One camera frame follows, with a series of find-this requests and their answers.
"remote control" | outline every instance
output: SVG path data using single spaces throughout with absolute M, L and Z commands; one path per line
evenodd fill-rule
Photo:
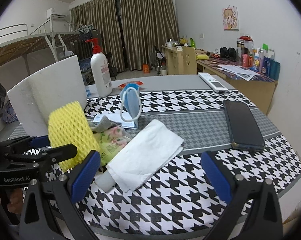
M 199 77 L 206 82 L 216 93 L 228 91 L 218 80 L 208 73 L 198 73 Z

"blue mattress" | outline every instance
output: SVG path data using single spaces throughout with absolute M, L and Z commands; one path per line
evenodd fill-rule
M 87 70 L 89 70 L 91 68 L 91 65 L 90 65 L 91 58 L 92 57 L 88 57 L 88 58 L 85 58 L 82 60 L 78 60 L 79 67 L 82 72 L 86 72 Z

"metal screw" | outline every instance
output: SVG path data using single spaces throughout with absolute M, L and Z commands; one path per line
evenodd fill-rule
M 67 179 L 67 175 L 61 174 L 61 175 L 58 177 L 58 179 L 59 179 L 60 181 L 65 181 L 65 180 Z
M 272 181 L 271 179 L 267 178 L 267 179 L 265 179 L 265 183 L 266 183 L 267 185 L 272 185 L 272 184 L 273 184 L 273 181 Z
M 236 179 L 237 181 L 242 181 L 242 180 L 244 180 L 244 176 L 243 176 L 242 174 L 236 174 L 236 175 L 235 175 L 235 179 Z
M 37 179 L 32 179 L 31 181 L 30 181 L 30 184 L 33 186 L 33 185 L 36 185 L 36 183 L 37 183 Z

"mask ear loop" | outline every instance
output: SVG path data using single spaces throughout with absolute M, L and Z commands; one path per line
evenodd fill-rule
M 139 101 L 139 112 L 138 112 L 138 114 L 137 114 L 137 116 L 136 116 L 135 118 L 133 118 L 133 119 L 131 119 L 131 120 L 126 120 L 126 119 L 124 119 L 124 117 L 123 117 L 123 108 L 124 108 L 124 102 L 125 102 L 125 99 L 126 99 L 126 94 L 127 94 L 127 92 L 128 92 L 129 90 L 134 90 L 134 92 L 136 93 L 136 96 L 138 97 L 138 101 Z M 142 104 L 141 104 L 140 96 L 138 95 L 137 90 L 136 90 L 135 88 L 133 88 L 133 87 L 127 88 L 127 90 L 124 91 L 124 93 L 123 93 L 123 100 L 122 100 L 122 103 L 121 103 L 121 106 L 120 106 L 120 117 L 121 117 L 121 119 L 122 119 L 124 122 L 133 122 L 133 121 L 136 121 L 136 120 L 140 117 L 142 109 L 143 109 L 143 106 L 142 106 Z

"orange plastic packet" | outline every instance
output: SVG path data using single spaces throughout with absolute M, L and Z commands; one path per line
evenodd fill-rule
M 120 90 L 123 90 L 123 89 L 125 88 L 125 86 L 126 86 L 127 84 L 130 84 L 130 83 L 134 83 L 134 84 L 137 84 L 137 85 L 139 85 L 139 86 L 141 86 L 141 85 L 144 84 L 144 83 L 141 82 L 141 81 L 131 81 L 131 82 L 127 82 L 127 83 L 121 84 L 120 86 L 118 86 L 118 88 L 119 88 Z

